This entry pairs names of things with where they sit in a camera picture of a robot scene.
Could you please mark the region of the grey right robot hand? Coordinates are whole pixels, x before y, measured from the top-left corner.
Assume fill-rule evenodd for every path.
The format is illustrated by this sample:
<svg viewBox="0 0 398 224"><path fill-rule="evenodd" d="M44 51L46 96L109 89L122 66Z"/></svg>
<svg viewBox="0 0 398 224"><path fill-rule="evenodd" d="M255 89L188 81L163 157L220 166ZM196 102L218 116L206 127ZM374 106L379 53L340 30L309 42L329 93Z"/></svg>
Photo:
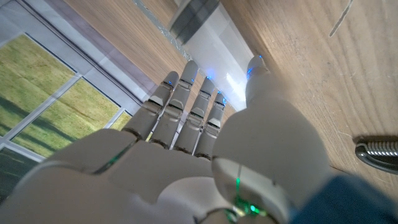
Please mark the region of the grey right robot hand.
<svg viewBox="0 0 398 224"><path fill-rule="evenodd" d="M330 179L328 156L261 56L247 80L211 159L101 130L28 172L1 222L288 223Z"/></svg>

